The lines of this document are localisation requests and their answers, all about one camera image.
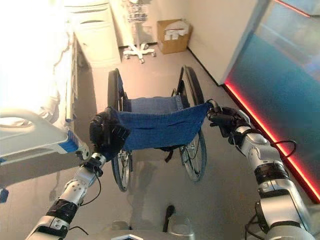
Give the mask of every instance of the cabinet drawer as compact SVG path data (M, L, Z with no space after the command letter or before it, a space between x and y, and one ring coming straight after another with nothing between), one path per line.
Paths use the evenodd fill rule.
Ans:
M89 22L79 24L77 37L91 67L120 62L117 39L112 23Z
M112 15L109 4L99 6L86 7L70 7L71 21L73 25L78 25L86 22L103 21L112 23Z

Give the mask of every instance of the white bed frame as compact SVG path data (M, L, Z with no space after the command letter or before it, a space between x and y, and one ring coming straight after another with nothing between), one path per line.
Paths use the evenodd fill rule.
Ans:
M0 118L22 118L32 124L23 126L0 125L0 163L1 165L21 161L50 153L65 154L77 152L82 159L90 156L86 143L74 133L74 102L78 98L77 79L77 40L71 36L69 49L63 53L66 58L68 79L66 81L65 121L68 130L60 129L41 116L25 109L0 109Z

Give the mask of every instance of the white cabinet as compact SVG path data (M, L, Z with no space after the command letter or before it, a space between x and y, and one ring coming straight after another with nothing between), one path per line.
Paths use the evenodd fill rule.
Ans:
M81 49L93 68L120 63L117 39L112 23L81 23L76 30Z
M105 0L101 4L94 3L82 0L80 4L76 1L64 4L89 65L103 68L119 64L121 60L110 4Z

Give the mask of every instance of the bed rail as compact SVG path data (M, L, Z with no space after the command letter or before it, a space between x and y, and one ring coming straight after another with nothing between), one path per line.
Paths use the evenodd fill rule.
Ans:
M68 140L68 133L32 111L20 108L0 109L0 118L21 118L28 125L0 125L0 158L38 148L50 148Z

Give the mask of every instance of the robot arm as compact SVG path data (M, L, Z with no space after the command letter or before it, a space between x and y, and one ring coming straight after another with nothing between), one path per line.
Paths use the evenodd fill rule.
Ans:
M53 203L45 216L26 237L26 240L60 240L66 237L70 223L81 206L87 190L100 177L106 158L94 153L90 160L80 166L64 187L62 195Z
M260 201L255 203L259 226L266 240L282 237L314 240L309 233L311 218L295 184L284 168L278 150L260 131L250 127L250 119L242 111L221 108L210 100L207 118L211 126L219 126L223 137L245 155L258 183Z
M130 130L120 125L115 110L110 107L93 118L90 140L96 153L78 168L73 179L65 185L62 195L40 218L26 240L60 240L66 237L77 210L86 204L83 200L88 188L102 176L102 167L118 154L129 134Z

